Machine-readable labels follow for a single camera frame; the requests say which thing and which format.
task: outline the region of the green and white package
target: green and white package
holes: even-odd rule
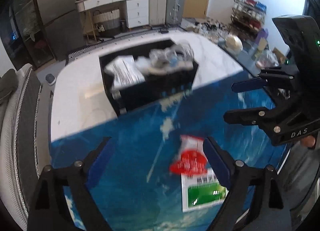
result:
[[[211,168],[202,175],[181,175],[181,186],[183,212],[222,204],[228,194]]]

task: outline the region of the gray sofa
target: gray sofa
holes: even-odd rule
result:
[[[52,93],[47,84],[40,84],[30,64],[16,75],[17,90],[0,105],[0,199],[20,228],[27,230],[33,191],[43,167],[50,164]]]

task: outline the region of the metal screw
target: metal screw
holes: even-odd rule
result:
[[[79,160],[79,161],[75,161],[75,162],[74,162],[74,166],[75,166],[75,167],[81,167],[81,166],[82,166],[82,164],[83,164],[83,162],[82,162],[82,161],[80,161],[80,160]]]
[[[279,126],[275,126],[275,128],[273,129],[273,131],[275,131],[275,133],[280,133],[281,128]]]
[[[270,172],[273,172],[275,168],[274,168],[272,165],[267,165],[267,169],[268,169]]]
[[[240,161],[240,160],[237,160],[236,161],[236,166],[242,167],[242,166],[244,166],[244,162]]]
[[[51,166],[51,165],[46,165],[45,167],[43,167],[43,170],[44,170],[45,172],[49,172],[49,171],[52,170],[52,166]]]

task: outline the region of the green label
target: green label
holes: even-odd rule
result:
[[[188,206],[189,208],[219,201],[225,199],[226,188],[222,187],[218,182],[208,183],[198,186],[190,186],[188,188]]]

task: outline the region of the red and white package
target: red and white package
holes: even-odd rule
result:
[[[181,147],[174,163],[169,167],[170,172],[178,175],[198,175],[207,173],[205,168],[208,160],[203,152],[203,138],[181,135]]]

